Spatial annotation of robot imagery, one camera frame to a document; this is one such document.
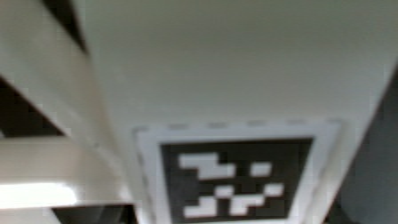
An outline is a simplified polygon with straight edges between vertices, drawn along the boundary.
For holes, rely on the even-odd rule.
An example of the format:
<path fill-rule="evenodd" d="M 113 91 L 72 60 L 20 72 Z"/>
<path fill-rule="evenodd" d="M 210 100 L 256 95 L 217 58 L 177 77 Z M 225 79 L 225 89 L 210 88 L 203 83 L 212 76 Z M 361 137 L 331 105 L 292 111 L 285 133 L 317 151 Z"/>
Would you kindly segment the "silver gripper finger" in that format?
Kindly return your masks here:
<path fill-rule="evenodd" d="M 139 224 L 132 204 L 56 207 L 61 224 Z"/>

